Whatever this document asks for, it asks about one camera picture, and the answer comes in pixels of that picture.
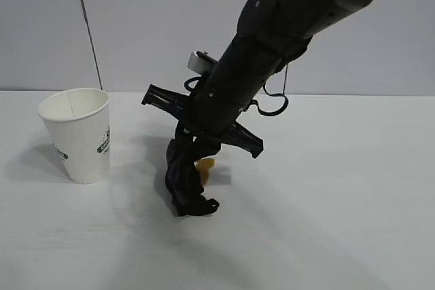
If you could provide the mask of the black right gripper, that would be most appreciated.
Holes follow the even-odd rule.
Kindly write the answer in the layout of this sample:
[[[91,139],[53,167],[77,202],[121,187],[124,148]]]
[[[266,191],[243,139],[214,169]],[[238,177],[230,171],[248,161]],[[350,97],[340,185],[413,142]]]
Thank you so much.
[[[222,144],[244,149],[253,158],[260,155],[262,139],[237,123],[237,118],[281,62],[277,52],[258,42],[233,40],[190,95],[149,86],[143,105],[155,106],[179,122],[175,163],[181,173],[196,174],[194,137],[196,160],[216,155]]]

